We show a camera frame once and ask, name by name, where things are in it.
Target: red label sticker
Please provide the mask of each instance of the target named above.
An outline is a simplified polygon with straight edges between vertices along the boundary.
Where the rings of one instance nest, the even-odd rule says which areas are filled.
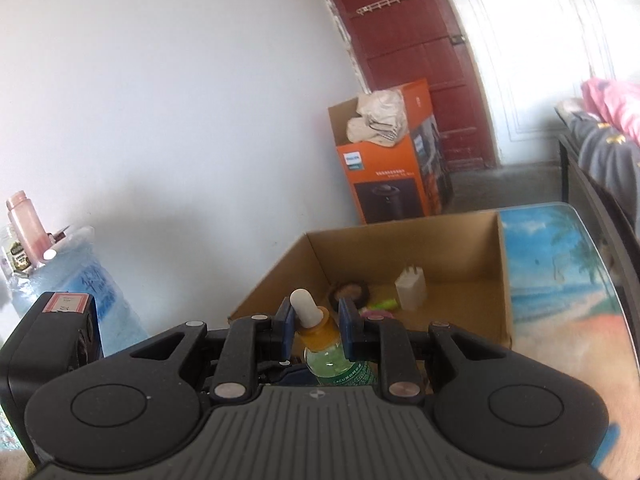
[[[56,292],[47,302],[43,312],[84,312],[89,301],[88,294]]]

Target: round button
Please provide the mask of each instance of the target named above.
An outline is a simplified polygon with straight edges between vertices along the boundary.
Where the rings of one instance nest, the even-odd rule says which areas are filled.
[[[389,386],[389,393],[396,397],[415,397],[420,393],[420,386],[415,383],[400,381]]]
[[[237,399],[242,397],[245,392],[246,388],[240,383],[222,383],[213,390],[213,393],[223,399]]]
[[[503,422],[524,428],[539,428],[558,420],[564,406],[549,390],[531,384],[514,384],[489,396],[489,409]]]
[[[97,428],[114,428],[138,418],[145,411],[146,396],[124,384],[101,384],[80,392],[71,403],[78,420]]]

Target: pink blanket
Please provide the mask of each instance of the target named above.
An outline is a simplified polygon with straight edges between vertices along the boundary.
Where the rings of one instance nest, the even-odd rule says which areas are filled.
[[[582,97],[588,112],[640,145],[640,85],[592,77],[582,83]]]

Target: white door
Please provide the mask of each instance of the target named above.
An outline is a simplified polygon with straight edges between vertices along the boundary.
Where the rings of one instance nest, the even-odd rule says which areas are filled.
[[[554,111],[579,96],[590,75],[640,76],[632,56],[640,36],[624,40],[623,5],[640,24],[638,0],[452,0],[474,53],[503,164],[558,156]],[[640,34],[640,26],[634,25]]]

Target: door hinge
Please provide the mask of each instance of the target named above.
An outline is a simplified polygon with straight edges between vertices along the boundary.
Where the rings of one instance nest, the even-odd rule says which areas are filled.
[[[375,2],[373,4],[370,5],[365,5],[364,7],[360,7],[358,10],[356,10],[356,13],[358,13],[359,15],[363,15],[367,12],[372,12],[376,9],[382,9],[382,7],[388,7],[391,4],[399,4],[401,1],[403,0],[380,0],[378,2]]]
[[[459,45],[466,43],[466,37],[464,34],[454,34],[453,36],[449,36],[449,41],[452,45]]]

